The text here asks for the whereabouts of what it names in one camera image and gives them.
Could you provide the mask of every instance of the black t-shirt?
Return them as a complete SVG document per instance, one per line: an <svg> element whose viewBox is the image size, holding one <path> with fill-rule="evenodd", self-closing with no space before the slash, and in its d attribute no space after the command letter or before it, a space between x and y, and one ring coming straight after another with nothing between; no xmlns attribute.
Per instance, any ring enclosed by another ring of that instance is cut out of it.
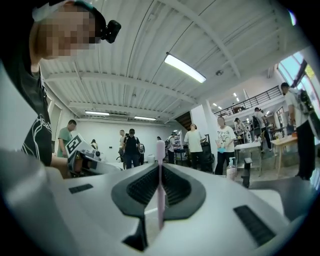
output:
<svg viewBox="0 0 320 256"><path fill-rule="evenodd" d="M38 114L24 141L22 151L49 166L52 159L52 132L46 99L47 94L40 72L31 72L29 36L33 23L34 20L31 15L20 22L18 36L12 38L5 54L2 56L2 61L17 90Z"/></svg>
<svg viewBox="0 0 320 256"><path fill-rule="evenodd" d="M139 154L137 144L140 143L137 137L125 137L123 142L125 143L125 153L130 155Z"/></svg>

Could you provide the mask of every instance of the green t-shirt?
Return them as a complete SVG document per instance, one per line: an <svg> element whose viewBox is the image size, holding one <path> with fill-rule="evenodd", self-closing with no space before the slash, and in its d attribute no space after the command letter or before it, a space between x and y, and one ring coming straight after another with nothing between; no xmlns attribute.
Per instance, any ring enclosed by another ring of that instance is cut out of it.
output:
<svg viewBox="0 0 320 256"><path fill-rule="evenodd" d="M72 135L71 132L68 130L67 127L64 127L60 130L58 139L63 139L63 145L66 147L69 141L72 140ZM58 153L57 153L58 158L63 158L64 156L62 155L62 150L60 148L60 145L58 146Z"/></svg>

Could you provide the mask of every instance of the corrugated metal ceiling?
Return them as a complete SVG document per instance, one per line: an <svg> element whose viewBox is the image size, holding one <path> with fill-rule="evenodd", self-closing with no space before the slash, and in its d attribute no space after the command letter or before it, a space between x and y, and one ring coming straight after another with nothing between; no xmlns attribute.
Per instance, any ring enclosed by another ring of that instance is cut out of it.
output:
<svg viewBox="0 0 320 256"><path fill-rule="evenodd" d="M87 109L121 110L130 116L145 114L167 121L211 96L216 88L245 78L267 56L271 57L265 69L273 64L270 62L300 50L304 44L290 27L289 14L281 16L283 10L270 0L92 3L107 21L116 20L122 25L116 41L103 41L73 61L41 63L49 87L79 117ZM206 28L215 33L232 60ZM284 30L286 38L290 38L285 42L281 38ZM166 52L195 68L207 81L200 84L165 64ZM220 69L223 75L216 76Z"/></svg>

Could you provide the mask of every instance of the white t-shirt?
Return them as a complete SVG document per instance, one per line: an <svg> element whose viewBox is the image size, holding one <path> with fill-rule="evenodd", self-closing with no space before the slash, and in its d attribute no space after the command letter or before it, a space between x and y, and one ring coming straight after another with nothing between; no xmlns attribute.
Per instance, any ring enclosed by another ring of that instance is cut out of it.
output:
<svg viewBox="0 0 320 256"><path fill-rule="evenodd" d="M260 111L255 111L253 113L253 116L258 119L260 128L265 128L266 127L264 121L262 120L262 117L264 117L264 114L262 114Z"/></svg>
<svg viewBox="0 0 320 256"><path fill-rule="evenodd" d="M170 140L170 147L168 147L168 150L171 151L171 152L175 152L175 146L174 146L176 144L175 137L174 136L170 136L168 138L168 140Z"/></svg>
<svg viewBox="0 0 320 256"><path fill-rule="evenodd" d="M238 135L242 135L245 133L246 127L244 125L243 122L240 121L240 123L238 124L237 122L235 122L235 131Z"/></svg>
<svg viewBox="0 0 320 256"><path fill-rule="evenodd" d="M225 152L234 152L234 139L236 138L234 130L230 126L225 126L223 129L218 128L218 143L221 148L225 148Z"/></svg>
<svg viewBox="0 0 320 256"><path fill-rule="evenodd" d="M204 139L204 137L201 136L200 131L198 130L190 130L186 133L184 137L184 142L189 143L189 149L191 153L194 152L202 152L202 147L200 141Z"/></svg>
<svg viewBox="0 0 320 256"><path fill-rule="evenodd" d="M124 143L125 137L126 136L121 136L120 137L120 147L122 147L122 144Z"/></svg>
<svg viewBox="0 0 320 256"><path fill-rule="evenodd" d="M294 106L295 125L296 125L296 127L299 127L304 122L306 122L308 120L308 118L300 110L299 105L298 105L298 101L297 101L295 95L292 92L288 91L285 94L284 98L285 98L285 102L286 102L286 104L288 106L289 105L293 105Z"/></svg>

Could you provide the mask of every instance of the person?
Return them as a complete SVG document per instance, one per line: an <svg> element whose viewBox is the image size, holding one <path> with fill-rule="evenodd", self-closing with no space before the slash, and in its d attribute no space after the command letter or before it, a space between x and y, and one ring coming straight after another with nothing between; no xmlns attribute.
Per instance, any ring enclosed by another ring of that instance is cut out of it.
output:
<svg viewBox="0 0 320 256"><path fill-rule="evenodd" d="M168 152L168 162L169 164L175 163L175 133L172 132L169 138L167 139L168 146L167 146L167 152Z"/></svg>
<svg viewBox="0 0 320 256"><path fill-rule="evenodd" d="M230 126L226 125L225 119L221 116L218 117L218 125L218 139L215 141L218 153L217 165L215 167L214 174L222 175L225 161L228 166L230 158L235 156L234 139L236 138L236 135L234 130Z"/></svg>
<svg viewBox="0 0 320 256"><path fill-rule="evenodd" d="M238 139L242 144L245 143L245 131L246 131L246 126L244 125L243 122L240 121L240 119L237 117L235 120L235 131L238 136L241 136L241 139Z"/></svg>
<svg viewBox="0 0 320 256"><path fill-rule="evenodd" d="M123 150L123 143L124 143L124 140L125 140L125 131L124 130L120 130L119 132L120 134L120 146L119 146L119 155L120 155L120 160L121 162L123 163L123 169L125 170L126 169L126 161L125 161L125 152Z"/></svg>
<svg viewBox="0 0 320 256"><path fill-rule="evenodd" d="M297 146L300 158L299 171L296 176L303 180L309 181L315 169L315 138L311 130L307 116L301 111L295 94L299 92L297 89L290 88L284 82L281 84L285 102L288 105L291 124L295 125L297 133Z"/></svg>
<svg viewBox="0 0 320 256"><path fill-rule="evenodd" d="M266 140L266 144L268 145L269 152L271 152L272 148L271 148L269 132L268 132L268 130L266 128L266 125L265 125L267 123L267 119L265 118L264 114L261 113L261 111L260 111L260 109L258 107L256 107L254 109L253 117L255 117L258 120L259 127L261 129L261 133L264 132L264 137L265 137L265 140Z"/></svg>
<svg viewBox="0 0 320 256"><path fill-rule="evenodd" d="M77 122L71 119L68 122L68 125L60 130L59 136L58 136L59 147L58 147L58 152L56 154L58 158L68 158L66 145L69 143L69 141L72 140L71 132L74 131L76 127L77 127Z"/></svg>
<svg viewBox="0 0 320 256"><path fill-rule="evenodd" d="M197 130L197 126L192 123L190 130L185 134L184 142L189 143L189 150L191 153L192 168L197 170L197 159L201 165L201 171L205 170L203 163L203 150L201 142L206 139L202 137L201 133Z"/></svg>
<svg viewBox="0 0 320 256"><path fill-rule="evenodd" d="M126 168L130 169L132 167L132 163L134 167L139 165L139 151L140 141L137 137L135 137L135 130L130 129L129 135L126 136L122 143L122 149L124 150L124 158Z"/></svg>
<svg viewBox="0 0 320 256"><path fill-rule="evenodd" d="M52 155L52 130L40 61L70 56L75 50L87 48L88 44L99 43L104 37L106 21L92 5L67 1L47 18L36 22L32 17L34 7L29 3L19 3L18 9L22 11L19 12L21 15L16 15L23 22L19 25L18 39L10 40L16 34L14 29L2 31L8 40L2 46L5 51L1 58L12 83L38 115L22 151L36 157L45 166L59 169L66 178L68 160ZM81 167L82 160L77 159L74 171L80 172Z"/></svg>
<svg viewBox="0 0 320 256"><path fill-rule="evenodd" d="M91 146L92 146L95 150L98 150L98 144L96 143L96 140L95 140L95 139L93 139L93 140L91 141Z"/></svg>

